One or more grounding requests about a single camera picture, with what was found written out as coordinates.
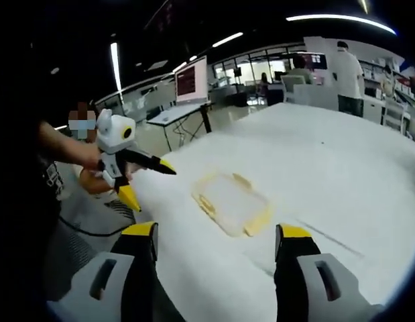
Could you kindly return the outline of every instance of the desk leg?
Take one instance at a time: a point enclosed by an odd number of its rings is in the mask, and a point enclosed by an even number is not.
[[[168,145],[168,149],[170,150],[170,152],[172,151],[172,147],[170,146],[170,141],[168,141],[168,136],[167,136],[167,131],[166,131],[166,127],[163,126],[162,127],[163,131],[164,131],[164,136],[166,137],[167,140],[167,145]]]
[[[212,128],[210,126],[209,116],[207,115],[207,107],[203,107],[200,110],[202,121],[204,122],[204,127],[206,128],[206,133],[211,133]]]

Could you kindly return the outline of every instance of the white cabinet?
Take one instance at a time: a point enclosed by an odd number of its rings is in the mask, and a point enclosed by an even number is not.
[[[365,97],[363,100],[363,118],[376,124],[381,124],[381,110],[384,102],[373,97]]]

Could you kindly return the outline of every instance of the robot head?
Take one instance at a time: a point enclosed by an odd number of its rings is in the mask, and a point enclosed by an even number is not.
[[[116,153],[135,143],[135,121],[129,117],[112,115],[110,109],[101,111],[97,129],[97,145],[108,154]]]

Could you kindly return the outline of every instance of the white desk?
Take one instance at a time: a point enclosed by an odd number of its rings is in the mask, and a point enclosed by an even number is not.
[[[147,120],[146,123],[153,124],[153,125],[158,125],[158,126],[161,126],[163,128],[164,135],[167,139],[168,148],[170,149],[170,151],[172,151],[172,148],[170,146],[170,142],[168,141],[166,127],[169,126],[170,124],[173,124],[177,121],[180,121],[181,119],[183,119],[185,117],[188,117],[191,114],[194,114],[196,112],[200,112],[201,116],[202,116],[202,123],[204,124],[204,127],[206,128],[206,132],[207,133],[212,132],[209,117],[207,115],[207,109],[206,109],[206,107],[208,105],[210,105],[210,102],[205,103],[204,105],[201,105],[201,104],[186,104],[186,105],[181,105],[181,106],[175,106],[175,107],[172,107],[171,109],[167,109],[165,111],[162,111],[160,114],[158,114],[154,118],[152,118],[150,120]],[[198,127],[198,129],[195,131],[195,133],[189,133],[192,136],[191,140],[193,138],[195,138],[195,135],[196,135],[197,131],[200,129],[200,127],[201,127],[201,124]]]
[[[276,320],[279,222],[308,228],[371,303],[391,298],[415,256],[415,143],[388,128],[282,103],[164,158],[177,176],[146,170],[132,183],[159,223],[158,277],[188,322]],[[267,229],[233,239],[203,213],[191,184],[212,170],[242,174],[274,202]]]

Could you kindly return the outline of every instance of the black cable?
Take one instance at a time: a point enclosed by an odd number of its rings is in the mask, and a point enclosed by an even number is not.
[[[83,233],[84,235],[88,235],[88,236],[92,236],[92,237],[111,237],[117,233],[120,233],[121,231],[127,229],[129,226],[133,225],[127,225],[125,227],[121,227],[115,231],[112,231],[111,233],[91,233],[89,231],[83,230],[81,228],[77,228],[75,226],[73,226],[71,223],[69,223],[67,220],[65,220],[63,217],[59,216],[58,219],[65,224],[67,227],[79,232],[79,233]]]

